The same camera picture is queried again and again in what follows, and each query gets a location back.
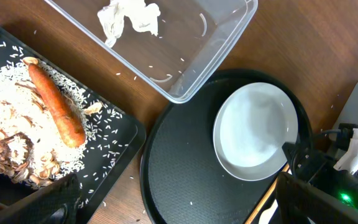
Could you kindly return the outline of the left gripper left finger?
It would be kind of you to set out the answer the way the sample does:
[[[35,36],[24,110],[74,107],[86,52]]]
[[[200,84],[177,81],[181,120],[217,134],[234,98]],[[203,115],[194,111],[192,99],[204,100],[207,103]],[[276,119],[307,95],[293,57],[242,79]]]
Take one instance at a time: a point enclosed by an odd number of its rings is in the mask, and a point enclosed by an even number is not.
[[[75,174],[0,210],[0,223],[75,223],[80,186]]]

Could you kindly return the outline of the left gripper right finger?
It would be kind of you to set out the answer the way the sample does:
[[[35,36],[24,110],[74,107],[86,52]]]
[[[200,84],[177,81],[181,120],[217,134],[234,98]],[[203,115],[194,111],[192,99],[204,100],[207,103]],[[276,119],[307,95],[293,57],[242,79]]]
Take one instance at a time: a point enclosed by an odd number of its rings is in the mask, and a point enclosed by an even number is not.
[[[281,172],[276,199],[282,223],[358,223],[358,209]]]

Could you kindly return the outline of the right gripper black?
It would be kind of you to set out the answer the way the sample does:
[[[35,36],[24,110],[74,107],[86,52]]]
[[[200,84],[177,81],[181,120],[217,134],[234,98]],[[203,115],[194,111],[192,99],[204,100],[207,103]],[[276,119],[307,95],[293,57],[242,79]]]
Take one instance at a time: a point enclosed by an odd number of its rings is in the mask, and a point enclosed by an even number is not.
[[[290,162],[296,161],[301,156],[308,156],[300,162],[301,167],[290,166],[290,175],[295,179],[310,184],[358,209],[358,179],[356,177],[346,170],[335,170],[333,162],[319,151],[302,152],[298,145],[289,142],[282,146],[282,150]]]

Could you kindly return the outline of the food scraps and rice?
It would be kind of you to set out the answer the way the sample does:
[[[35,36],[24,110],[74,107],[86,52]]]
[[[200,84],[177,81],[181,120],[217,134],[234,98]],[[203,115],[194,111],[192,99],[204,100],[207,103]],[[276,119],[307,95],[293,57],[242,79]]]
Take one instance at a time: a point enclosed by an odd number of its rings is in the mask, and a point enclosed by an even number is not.
[[[81,146],[66,146],[29,76],[24,58],[22,63],[28,76],[18,81],[4,80],[0,83],[0,173],[15,183],[36,190],[68,175],[65,166],[80,161],[88,137],[82,116],[99,112],[103,105],[96,102],[78,111],[57,87],[71,110],[80,118],[86,134]],[[32,57],[32,60],[42,68],[40,59]]]

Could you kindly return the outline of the orange carrot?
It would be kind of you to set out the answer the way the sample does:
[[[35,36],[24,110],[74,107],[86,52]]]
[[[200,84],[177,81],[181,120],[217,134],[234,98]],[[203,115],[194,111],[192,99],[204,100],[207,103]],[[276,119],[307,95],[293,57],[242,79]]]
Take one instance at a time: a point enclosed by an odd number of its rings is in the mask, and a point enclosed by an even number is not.
[[[34,63],[28,65],[29,76],[41,95],[62,141],[68,147],[79,147],[86,140],[81,120],[66,103],[60,90],[48,74]]]

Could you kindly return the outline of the single wooden chopstick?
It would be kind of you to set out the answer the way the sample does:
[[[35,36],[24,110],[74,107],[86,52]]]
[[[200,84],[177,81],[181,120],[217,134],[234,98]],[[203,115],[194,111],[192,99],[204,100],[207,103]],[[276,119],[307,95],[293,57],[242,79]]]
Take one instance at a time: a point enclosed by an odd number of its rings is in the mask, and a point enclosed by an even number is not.
[[[276,184],[277,184],[277,179],[278,177],[276,177],[273,181],[273,183],[270,185],[270,187],[268,188],[268,190],[266,191],[266,193],[263,195],[263,197],[259,200],[258,204],[256,205],[256,207],[253,209],[252,213],[248,216],[247,220],[244,222],[245,224],[251,224],[255,218],[257,217],[257,215],[261,212],[262,207],[266,204],[266,202],[268,201],[268,199],[272,196],[272,194],[275,191],[276,188]]]

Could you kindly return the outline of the light grey round plate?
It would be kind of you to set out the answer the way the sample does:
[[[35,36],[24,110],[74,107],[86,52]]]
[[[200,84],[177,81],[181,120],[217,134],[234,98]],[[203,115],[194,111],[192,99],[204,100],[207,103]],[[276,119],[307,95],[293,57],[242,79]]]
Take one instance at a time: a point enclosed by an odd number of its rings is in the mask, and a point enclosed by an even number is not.
[[[219,109],[213,128],[216,157],[224,170],[244,181],[278,172],[287,158],[282,146],[296,142],[298,116],[279,87],[250,83],[232,93]]]

